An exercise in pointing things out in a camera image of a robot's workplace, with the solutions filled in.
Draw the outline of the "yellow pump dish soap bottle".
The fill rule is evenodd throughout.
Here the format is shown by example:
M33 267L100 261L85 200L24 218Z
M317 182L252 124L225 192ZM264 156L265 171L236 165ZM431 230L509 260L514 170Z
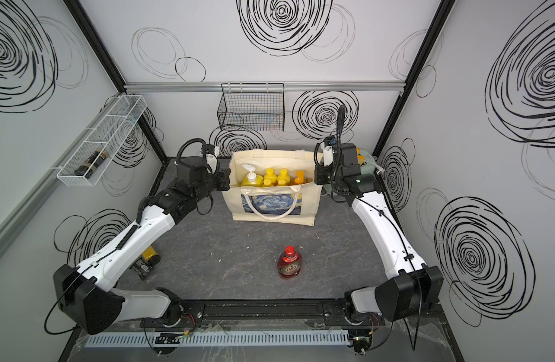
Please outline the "yellow pump dish soap bottle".
M257 174L256 168L250 164L243 164L243 168L247 171L241 187L261 187L264 183L264 177Z

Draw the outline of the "tall orange dish soap bottle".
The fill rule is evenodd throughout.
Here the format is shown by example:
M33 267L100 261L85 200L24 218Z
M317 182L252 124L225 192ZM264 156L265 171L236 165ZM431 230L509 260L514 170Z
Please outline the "tall orange dish soap bottle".
M295 172L295 177L292 178L292 185L303 185L308 182L304 170L297 170Z

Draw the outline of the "canvas starry night tote bag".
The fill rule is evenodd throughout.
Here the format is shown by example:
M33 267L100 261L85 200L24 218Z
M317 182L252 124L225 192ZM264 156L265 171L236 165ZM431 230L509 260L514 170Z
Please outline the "canvas starry night tote bag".
M249 165L259 176L268 169L276 174L287 170L295 179L304 173L305 182L286 186L245 186ZM304 150L253 149L235 152L230 160L230 189L223 198L235 221L287 223L313 226L322 187L314 182L314 154Z

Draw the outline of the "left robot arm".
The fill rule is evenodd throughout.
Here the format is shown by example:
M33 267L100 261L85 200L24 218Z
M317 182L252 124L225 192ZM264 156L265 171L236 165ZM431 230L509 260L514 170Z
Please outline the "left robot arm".
M53 275L55 306L90 335L111 325L153 319L175 327L183 318L180 298L166 288L124 291L120 277L161 235L197 210L215 190L230 189L231 171L212 156L177 161L177 177L167 188L139 204L137 217L100 251L75 267L63 265Z

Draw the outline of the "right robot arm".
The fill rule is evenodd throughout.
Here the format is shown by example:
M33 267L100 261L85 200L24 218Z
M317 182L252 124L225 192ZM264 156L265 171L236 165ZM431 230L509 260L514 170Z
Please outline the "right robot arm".
M443 275L429 266L408 242L378 177L362 173L357 147L331 137L314 148L314 180L330 185L358 215L381 257L386 281L346 294L348 313L376 314L387 321L419 318L438 301Z

